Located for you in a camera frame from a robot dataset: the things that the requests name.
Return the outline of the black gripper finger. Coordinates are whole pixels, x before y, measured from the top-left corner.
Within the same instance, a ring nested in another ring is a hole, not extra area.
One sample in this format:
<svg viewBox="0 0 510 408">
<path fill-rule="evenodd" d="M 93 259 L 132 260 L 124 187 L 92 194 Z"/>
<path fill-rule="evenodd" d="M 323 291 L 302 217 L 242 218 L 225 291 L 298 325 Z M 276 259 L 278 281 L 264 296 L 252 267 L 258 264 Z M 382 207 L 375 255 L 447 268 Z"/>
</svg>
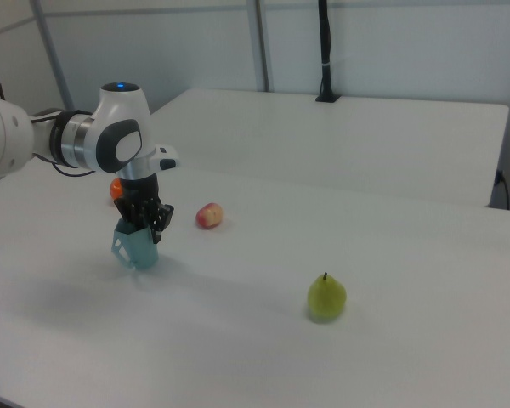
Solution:
<svg viewBox="0 0 510 408">
<path fill-rule="evenodd" d="M 121 219 L 116 225 L 118 232 L 132 234 L 147 228 L 144 215 L 138 211 L 134 204 L 128 201 L 116 201 L 115 206 L 121 215 Z"/>
<path fill-rule="evenodd" d="M 156 245 L 162 239 L 162 232 L 169 226 L 174 207 L 160 202 L 154 202 L 149 210 L 149 226 L 153 243 Z"/>
</svg>

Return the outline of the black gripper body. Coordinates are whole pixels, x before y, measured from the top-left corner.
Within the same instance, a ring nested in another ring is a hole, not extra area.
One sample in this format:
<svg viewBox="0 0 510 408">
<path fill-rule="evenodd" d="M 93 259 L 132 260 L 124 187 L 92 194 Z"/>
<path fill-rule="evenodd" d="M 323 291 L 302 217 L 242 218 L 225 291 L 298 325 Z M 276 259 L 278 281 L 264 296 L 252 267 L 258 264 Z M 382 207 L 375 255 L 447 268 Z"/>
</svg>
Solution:
<svg viewBox="0 0 510 408">
<path fill-rule="evenodd" d="M 155 174 L 146 178 L 131 180 L 119 179 L 122 194 L 114 200 L 120 213 L 158 213 L 162 202 L 159 198 L 158 179 Z"/>
</svg>

